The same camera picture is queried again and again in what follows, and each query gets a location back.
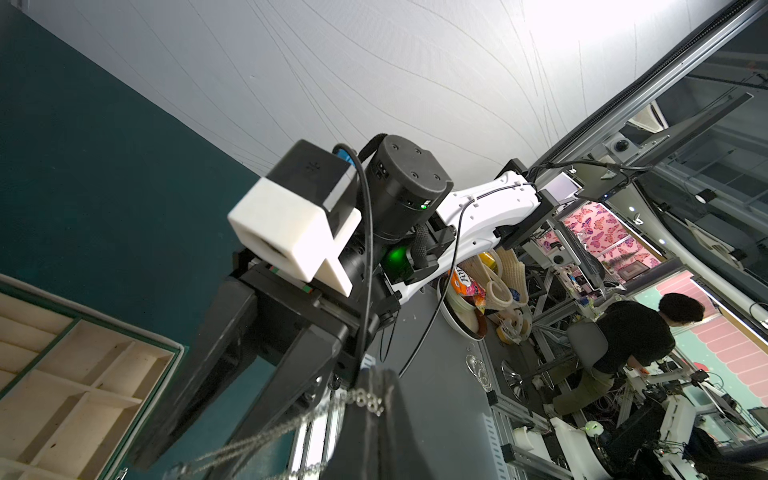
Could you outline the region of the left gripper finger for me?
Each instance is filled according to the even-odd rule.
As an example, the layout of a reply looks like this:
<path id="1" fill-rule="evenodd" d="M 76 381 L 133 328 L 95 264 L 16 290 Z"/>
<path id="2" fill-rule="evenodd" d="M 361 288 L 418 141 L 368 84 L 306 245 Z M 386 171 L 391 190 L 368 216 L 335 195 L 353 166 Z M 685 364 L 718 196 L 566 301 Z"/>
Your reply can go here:
<path id="1" fill-rule="evenodd" d="M 363 369 L 322 479 L 433 479 L 411 425 L 399 377 Z"/>

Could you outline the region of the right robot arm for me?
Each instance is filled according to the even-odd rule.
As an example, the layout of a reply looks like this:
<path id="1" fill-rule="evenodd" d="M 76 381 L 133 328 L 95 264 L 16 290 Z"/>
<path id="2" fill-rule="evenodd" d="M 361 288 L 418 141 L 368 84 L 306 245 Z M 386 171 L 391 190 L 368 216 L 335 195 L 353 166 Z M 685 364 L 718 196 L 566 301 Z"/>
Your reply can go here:
<path id="1" fill-rule="evenodd" d="M 260 358 L 273 373 L 227 443 L 168 478 L 232 479 L 257 451 L 333 411 L 342 425 L 330 457 L 292 478 L 431 478 L 400 374 L 364 357 L 423 286 L 448 287 L 462 261 L 510 244 L 543 208 L 512 170 L 456 190 L 430 151 L 398 135 L 360 150 L 296 142 L 229 212 L 242 248 L 129 463 L 155 464 Z"/>

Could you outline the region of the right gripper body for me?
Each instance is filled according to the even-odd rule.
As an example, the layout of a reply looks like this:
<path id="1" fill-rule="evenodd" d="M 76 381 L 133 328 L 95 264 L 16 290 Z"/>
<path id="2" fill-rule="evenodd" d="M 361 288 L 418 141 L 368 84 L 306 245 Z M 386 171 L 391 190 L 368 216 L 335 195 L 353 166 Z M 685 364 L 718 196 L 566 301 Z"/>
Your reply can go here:
<path id="1" fill-rule="evenodd" d="M 299 333 L 316 325 L 340 340 L 333 373 L 344 384 L 352 382 L 362 366 L 356 348 L 366 298 L 363 285 L 345 297 L 318 282 L 297 281 L 246 248 L 233 254 L 231 276 L 255 297 L 230 346 L 232 361 L 246 365 L 261 357 L 276 366 Z"/>

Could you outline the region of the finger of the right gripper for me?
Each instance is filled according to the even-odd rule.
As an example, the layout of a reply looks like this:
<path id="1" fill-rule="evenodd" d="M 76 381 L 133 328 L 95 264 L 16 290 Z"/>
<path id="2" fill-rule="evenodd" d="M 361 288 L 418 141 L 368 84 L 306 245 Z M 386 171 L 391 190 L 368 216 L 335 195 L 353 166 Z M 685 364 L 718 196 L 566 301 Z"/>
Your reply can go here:
<path id="1" fill-rule="evenodd" d="M 335 335 L 311 326 L 303 330 L 283 356 L 258 398 L 230 438 L 230 449 L 218 456 L 208 479 L 231 479 L 277 430 L 301 421 L 322 400 L 342 348 Z"/>
<path id="2" fill-rule="evenodd" d="M 133 467 L 157 462 L 257 358 L 257 307 L 255 291 L 240 280 L 229 277 L 219 287 L 194 345 L 133 443 Z"/>

